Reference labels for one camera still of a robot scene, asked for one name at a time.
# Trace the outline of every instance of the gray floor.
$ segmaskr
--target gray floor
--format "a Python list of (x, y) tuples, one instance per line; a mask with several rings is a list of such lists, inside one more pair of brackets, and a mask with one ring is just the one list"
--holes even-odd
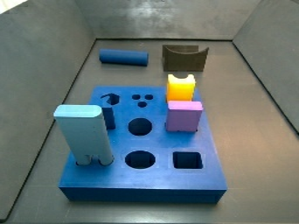
[[(195, 76), (228, 181), (219, 204), (68, 202), (57, 182), (69, 149), (53, 125), (9, 222), (299, 222), (298, 135), (231, 42), (99, 41), (67, 103), (87, 103), (96, 85), (163, 86), (163, 44), (209, 47)], [(148, 67), (101, 65), (100, 47), (147, 50)]]

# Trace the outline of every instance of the rectangular block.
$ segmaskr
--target rectangular block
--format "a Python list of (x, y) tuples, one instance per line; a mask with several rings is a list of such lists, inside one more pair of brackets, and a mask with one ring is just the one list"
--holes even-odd
[(92, 155), (97, 155), (103, 165), (109, 165), (113, 156), (101, 107), (64, 104), (56, 108), (53, 117), (77, 165), (88, 165)]
[[(69, 154), (60, 178), (68, 199), (217, 203), (227, 183), (204, 111), (196, 132), (168, 132), (164, 87), (96, 87), (88, 104), (109, 93), (119, 95), (107, 131), (115, 160), (103, 166), (93, 156), (77, 166)], [(192, 99), (201, 100), (197, 90)]]
[(165, 129), (168, 131), (196, 131), (201, 110), (199, 101), (168, 101)]

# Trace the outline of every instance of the square hole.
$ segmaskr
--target square hole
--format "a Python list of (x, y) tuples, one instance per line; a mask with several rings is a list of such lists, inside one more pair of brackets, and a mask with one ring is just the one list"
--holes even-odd
[(191, 151), (176, 151), (172, 154), (172, 165), (176, 169), (201, 169), (201, 154)]

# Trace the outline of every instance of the gray wall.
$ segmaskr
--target gray wall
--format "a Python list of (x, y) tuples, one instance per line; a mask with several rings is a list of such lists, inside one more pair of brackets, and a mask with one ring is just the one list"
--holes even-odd
[(31, 0), (0, 15), (0, 221), (93, 40), (72, 0)]
[(76, 0), (99, 39), (228, 39), (260, 0)]
[(233, 44), (299, 132), (299, 2), (262, 1)]

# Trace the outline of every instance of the light blue block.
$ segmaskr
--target light blue block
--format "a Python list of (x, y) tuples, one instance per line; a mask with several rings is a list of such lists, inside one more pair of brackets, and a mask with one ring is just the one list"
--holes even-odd
[(88, 165), (92, 155), (103, 165), (113, 161), (107, 126), (100, 106), (60, 105), (53, 113), (79, 165)]

